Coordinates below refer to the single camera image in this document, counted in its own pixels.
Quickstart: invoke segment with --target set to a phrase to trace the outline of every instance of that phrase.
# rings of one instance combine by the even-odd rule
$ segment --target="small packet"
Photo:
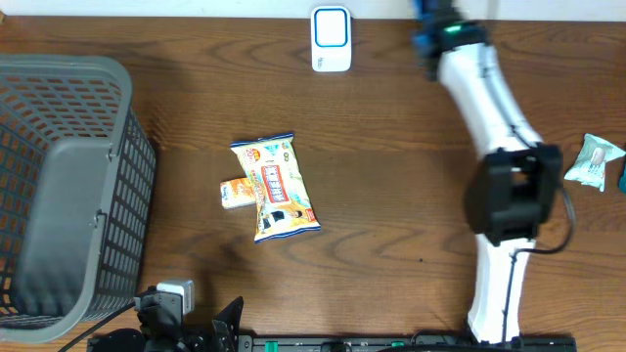
[[[256,195],[257,243],[321,229],[302,182],[292,140],[293,134],[286,133],[231,144]]]
[[[565,180],[579,181],[604,192],[604,169],[606,163],[624,156],[626,153],[611,142],[592,134],[585,134],[583,149],[574,165],[565,174]]]
[[[224,209],[232,209],[256,203],[252,183],[247,177],[219,184]]]

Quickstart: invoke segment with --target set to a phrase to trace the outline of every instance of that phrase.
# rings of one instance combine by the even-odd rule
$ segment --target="wooden table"
[[[311,69],[302,20],[9,17],[0,51],[104,55],[130,71],[133,107],[159,144],[141,289],[193,279],[189,319],[204,324],[242,295],[243,328],[258,334],[410,334],[462,327],[476,264],[461,206],[475,153],[450,96],[423,79],[413,30],[355,21],[352,68],[336,74]],[[495,42],[519,104],[566,167],[586,132],[624,144],[626,24],[500,22]],[[285,131],[323,230],[254,244],[255,209],[220,206],[219,182],[244,175],[229,143]],[[604,193],[565,184],[578,231],[567,252],[531,259],[524,332],[623,350],[622,167],[608,165]],[[558,202],[540,246],[566,226]],[[0,347],[54,350],[87,327]],[[137,327],[134,314],[102,332],[122,327]]]

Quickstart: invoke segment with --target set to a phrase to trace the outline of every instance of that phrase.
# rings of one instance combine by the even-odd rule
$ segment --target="green light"
[[[456,33],[459,30],[461,30],[461,25],[460,24],[451,25],[451,26],[447,27],[445,30],[446,30],[446,33]]]

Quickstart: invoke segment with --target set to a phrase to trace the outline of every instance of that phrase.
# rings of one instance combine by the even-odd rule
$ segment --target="green connector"
[[[265,342],[265,352],[278,352],[278,342],[276,341]]]

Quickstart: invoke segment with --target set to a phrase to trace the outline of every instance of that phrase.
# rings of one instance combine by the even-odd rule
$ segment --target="basket bottom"
[[[103,196],[109,145],[104,138],[67,138],[46,155],[15,277],[20,314],[62,316],[76,303]]]

